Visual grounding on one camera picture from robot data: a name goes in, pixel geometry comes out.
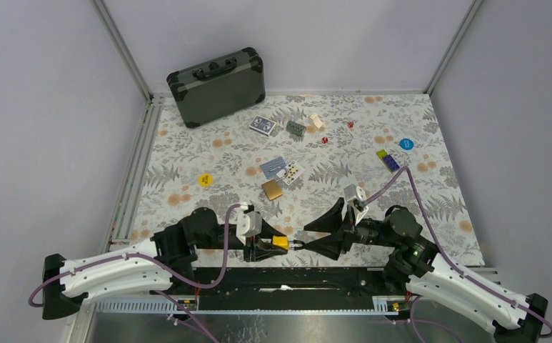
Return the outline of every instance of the tabletop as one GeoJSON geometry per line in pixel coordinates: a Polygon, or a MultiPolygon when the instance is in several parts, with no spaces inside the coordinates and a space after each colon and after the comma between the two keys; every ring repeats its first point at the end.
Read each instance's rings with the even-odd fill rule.
{"type": "MultiPolygon", "coordinates": [[[[305,242],[325,234],[304,232],[303,226],[328,211],[343,196],[343,188],[357,184],[368,196],[377,192],[392,173],[378,159],[385,149],[399,165],[409,166],[444,250],[468,266],[483,265],[483,257],[458,187],[431,100],[424,94],[267,96],[263,102],[195,129],[187,129],[175,101],[167,98],[151,151],[144,186],[131,233],[132,242],[147,238],[209,207],[223,222],[227,208],[239,202],[255,205],[261,216],[289,238],[305,242]],[[321,128],[310,125],[318,114],[321,128]],[[255,116],[278,125],[270,136],[249,129],[255,116]],[[285,130],[293,120],[307,126],[303,137],[285,130]],[[414,147],[402,149],[400,140],[414,147]],[[295,161],[304,173],[292,184],[279,182],[283,195],[267,199],[261,185],[268,181],[259,167],[282,156],[295,161]],[[199,177],[210,174],[205,187],[199,177]]],[[[423,225],[407,176],[370,205],[368,217],[383,219],[392,205],[408,207],[423,225]]],[[[244,262],[230,251],[231,267],[382,267],[391,248],[354,244],[338,261],[310,251],[291,251],[261,262],[244,262]]],[[[195,267],[220,267],[221,250],[198,249],[195,267]]]]}

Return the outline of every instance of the white wall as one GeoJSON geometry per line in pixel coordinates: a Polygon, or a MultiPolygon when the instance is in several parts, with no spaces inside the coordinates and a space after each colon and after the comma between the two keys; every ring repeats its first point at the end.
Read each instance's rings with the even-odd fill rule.
{"type": "Polygon", "coordinates": [[[268,91],[422,90],[471,0],[106,0],[154,92],[252,46],[268,91]]]}
{"type": "Polygon", "coordinates": [[[0,1],[0,342],[59,340],[27,297],[100,252],[143,106],[90,1],[0,1]]]}
{"type": "Polygon", "coordinates": [[[484,257],[552,321],[552,1],[487,1],[433,105],[484,257]]]}

